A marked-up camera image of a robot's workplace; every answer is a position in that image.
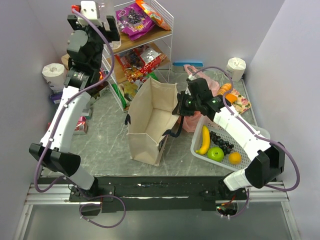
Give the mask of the orange candy bag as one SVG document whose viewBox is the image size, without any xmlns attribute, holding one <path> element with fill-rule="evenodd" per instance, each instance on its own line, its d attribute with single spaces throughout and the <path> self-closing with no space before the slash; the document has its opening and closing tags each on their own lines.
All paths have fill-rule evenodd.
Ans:
<svg viewBox="0 0 320 240">
<path fill-rule="evenodd" d="M 160 28 L 170 31 L 171 27 L 166 20 L 148 3 L 143 0 L 136 0 L 135 3 L 151 18 L 151 20 Z"/>
</svg>

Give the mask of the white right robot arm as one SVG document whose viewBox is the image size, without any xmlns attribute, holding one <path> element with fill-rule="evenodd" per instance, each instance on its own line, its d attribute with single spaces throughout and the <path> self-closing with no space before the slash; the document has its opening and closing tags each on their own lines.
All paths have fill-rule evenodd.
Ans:
<svg viewBox="0 0 320 240">
<path fill-rule="evenodd" d="M 224 95 L 213 96 L 204 78 L 187 79 L 187 89 L 177 95 L 174 115 L 191 116 L 196 111 L 223 128 L 245 151 L 250 164 L 224 177 L 222 188 L 234 192 L 241 188 L 266 186 L 284 171 L 285 149 L 266 139 L 249 125 Z"/>
</svg>

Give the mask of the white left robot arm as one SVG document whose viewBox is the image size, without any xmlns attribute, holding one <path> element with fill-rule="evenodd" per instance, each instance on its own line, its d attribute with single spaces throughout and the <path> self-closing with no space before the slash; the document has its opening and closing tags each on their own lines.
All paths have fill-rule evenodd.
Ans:
<svg viewBox="0 0 320 240">
<path fill-rule="evenodd" d="M 88 19 L 76 9 L 67 20 L 73 32 L 68 41 L 69 71 L 62 97 L 51 124 L 39 143 L 32 143 L 29 153 L 37 160 L 33 177 L 35 189 L 40 189 L 40 168 L 45 167 L 60 173 L 60 179 L 70 181 L 85 198 L 97 197 L 100 193 L 96 177 L 81 166 L 81 157 L 70 153 L 71 140 L 83 109 L 90 101 L 97 86 L 109 76 L 100 78 L 104 46 L 109 46 L 113 35 L 104 30 L 98 17 Z"/>
</svg>

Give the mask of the yellow banana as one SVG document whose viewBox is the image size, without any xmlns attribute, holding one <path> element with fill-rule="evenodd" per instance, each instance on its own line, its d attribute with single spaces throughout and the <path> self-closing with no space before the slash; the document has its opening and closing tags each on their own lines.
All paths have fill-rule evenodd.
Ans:
<svg viewBox="0 0 320 240">
<path fill-rule="evenodd" d="M 210 131 L 206 125 L 202 126 L 202 145 L 200 149 L 196 150 L 195 152 L 199 155 L 205 155 L 211 144 L 211 137 L 210 137 Z"/>
</svg>

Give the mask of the dark grape bunch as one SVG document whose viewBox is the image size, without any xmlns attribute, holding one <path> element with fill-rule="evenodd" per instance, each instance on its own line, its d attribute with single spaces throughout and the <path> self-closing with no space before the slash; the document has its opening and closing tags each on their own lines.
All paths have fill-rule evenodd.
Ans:
<svg viewBox="0 0 320 240">
<path fill-rule="evenodd" d="M 223 150 L 225 155 L 229 155 L 233 151 L 234 145 L 229 141 L 222 139 L 216 132 L 210 131 L 210 139 L 215 145 Z"/>
</svg>

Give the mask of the beige canvas tote bag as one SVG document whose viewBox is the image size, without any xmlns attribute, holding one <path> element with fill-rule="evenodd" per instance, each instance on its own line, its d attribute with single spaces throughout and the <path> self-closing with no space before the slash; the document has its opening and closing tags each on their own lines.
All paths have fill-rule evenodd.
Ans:
<svg viewBox="0 0 320 240">
<path fill-rule="evenodd" d="M 125 124 L 130 156 L 133 160 L 159 166 L 168 134 L 178 116 L 172 112 L 178 104 L 176 84 L 149 78 L 132 100 Z"/>
</svg>

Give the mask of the clear plastic water bottle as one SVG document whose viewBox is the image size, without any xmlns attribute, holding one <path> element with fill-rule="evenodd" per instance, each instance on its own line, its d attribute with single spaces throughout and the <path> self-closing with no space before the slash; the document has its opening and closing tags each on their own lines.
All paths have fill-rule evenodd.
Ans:
<svg viewBox="0 0 320 240">
<path fill-rule="evenodd" d="M 112 0 L 98 0 L 98 8 L 99 8 L 99 16 L 100 16 L 100 21 L 103 24 L 103 27 L 105 31 L 109 30 L 109 25 L 106 16 L 114 16 L 116 20 L 116 25 L 117 25 L 117 16 L 116 16 L 116 10 L 115 6 Z M 111 48 L 113 50 L 118 49 L 121 46 L 121 40 L 120 41 L 112 41 L 109 42 Z"/>
</svg>

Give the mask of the purple snack bag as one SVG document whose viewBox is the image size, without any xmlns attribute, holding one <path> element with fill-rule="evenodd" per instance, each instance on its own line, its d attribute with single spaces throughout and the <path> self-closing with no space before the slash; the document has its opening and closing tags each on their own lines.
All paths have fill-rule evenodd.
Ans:
<svg viewBox="0 0 320 240">
<path fill-rule="evenodd" d="M 156 25 L 136 3 L 117 10 L 116 19 L 120 31 L 131 41 L 144 36 Z"/>
</svg>

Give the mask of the red yellow snack bag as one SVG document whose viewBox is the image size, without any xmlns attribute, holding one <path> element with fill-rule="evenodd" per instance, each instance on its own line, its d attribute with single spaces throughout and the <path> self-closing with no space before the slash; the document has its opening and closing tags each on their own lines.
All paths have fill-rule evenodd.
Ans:
<svg viewBox="0 0 320 240">
<path fill-rule="evenodd" d="M 141 80 L 146 76 L 146 74 L 142 72 L 142 68 L 145 64 L 140 58 L 139 52 L 135 49 L 116 54 L 115 58 L 120 64 L 125 78 L 129 82 Z"/>
</svg>

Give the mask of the red silver snack bag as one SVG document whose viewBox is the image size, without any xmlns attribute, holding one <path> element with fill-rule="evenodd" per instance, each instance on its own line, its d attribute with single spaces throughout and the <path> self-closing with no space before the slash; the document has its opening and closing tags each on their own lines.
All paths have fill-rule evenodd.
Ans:
<svg viewBox="0 0 320 240">
<path fill-rule="evenodd" d="M 136 47 L 134 51 L 139 60 L 137 67 L 143 74 L 151 73 L 167 59 L 167 56 L 164 53 L 157 51 L 152 46 L 146 44 Z"/>
</svg>

